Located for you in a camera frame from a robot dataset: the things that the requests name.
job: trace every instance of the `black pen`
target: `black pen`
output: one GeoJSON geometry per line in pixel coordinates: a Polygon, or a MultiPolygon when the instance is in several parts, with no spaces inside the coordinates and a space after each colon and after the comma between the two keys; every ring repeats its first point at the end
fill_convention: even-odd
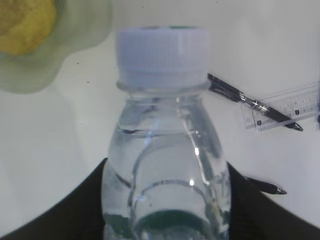
{"type": "Polygon", "coordinates": [[[265,181],[259,181],[250,177],[244,177],[247,179],[250,183],[252,183],[259,191],[267,193],[267,194],[273,194],[273,195],[286,195],[287,191],[274,185],[269,182],[265,181]]]}
{"type": "MultiPolygon", "coordinates": [[[[263,115],[267,116],[270,119],[277,121],[278,123],[291,120],[290,117],[275,110],[271,106],[267,106],[266,104],[260,101],[246,97],[243,92],[229,85],[228,83],[222,81],[221,79],[213,76],[210,73],[208,74],[208,79],[212,83],[209,90],[214,93],[220,94],[233,102],[236,102],[236,103],[241,102],[241,103],[247,104],[250,108],[262,113],[263,115]]],[[[289,129],[294,129],[301,132],[304,130],[296,122],[286,124],[285,126],[289,129]]]]}

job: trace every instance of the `white table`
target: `white table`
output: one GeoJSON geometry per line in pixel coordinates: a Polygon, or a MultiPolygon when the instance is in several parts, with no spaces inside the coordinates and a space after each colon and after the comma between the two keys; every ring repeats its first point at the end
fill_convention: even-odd
{"type": "MultiPolygon", "coordinates": [[[[212,35],[211,71],[257,97],[316,82],[318,0],[116,0],[115,25],[200,25],[212,35]]],[[[108,154],[124,106],[114,33],[68,57],[52,85],[34,94],[0,92],[0,236],[70,193],[108,154]]],[[[244,128],[240,106],[206,94],[225,157],[241,173],[280,184],[272,197],[320,227],[320,132],[244,128]]]]}

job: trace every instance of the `clear plastic ruler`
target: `clear plastic ruler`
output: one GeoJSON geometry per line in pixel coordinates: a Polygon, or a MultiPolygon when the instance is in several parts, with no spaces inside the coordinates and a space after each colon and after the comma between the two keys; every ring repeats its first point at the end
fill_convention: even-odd
{"type": "Polygon", "coordinates": [[[242,114],[246,129],[255,128],[257,132],[273,129],[300,120],[320,115],[319,84],[314,83],[300,89],[283,92],[281,94],[262,99],[261,102],[273,107],[291,120],[277,122],[242,104],[242,114]]]}

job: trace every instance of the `white bottle cap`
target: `white bottle cap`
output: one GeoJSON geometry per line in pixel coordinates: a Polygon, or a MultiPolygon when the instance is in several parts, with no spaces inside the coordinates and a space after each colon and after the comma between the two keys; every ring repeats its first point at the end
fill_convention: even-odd
{"type": "Polygon", "coordinates": [[[133,88],[190,88],[208,82],[210,37],[197,27],[145,27],[117,34],[120,83],[133,88]]]}

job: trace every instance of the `clear plastic bottle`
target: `clear plastic bottle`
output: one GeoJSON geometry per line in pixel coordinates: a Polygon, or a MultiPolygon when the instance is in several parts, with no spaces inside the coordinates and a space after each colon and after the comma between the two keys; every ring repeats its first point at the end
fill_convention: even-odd
{"type": "Polygon", "coordinates": [[[105,240],[227,240],[227,162],[202,104],[207,31],[151,27],[117,35],[129,98],[102,179],[105,240]]]}

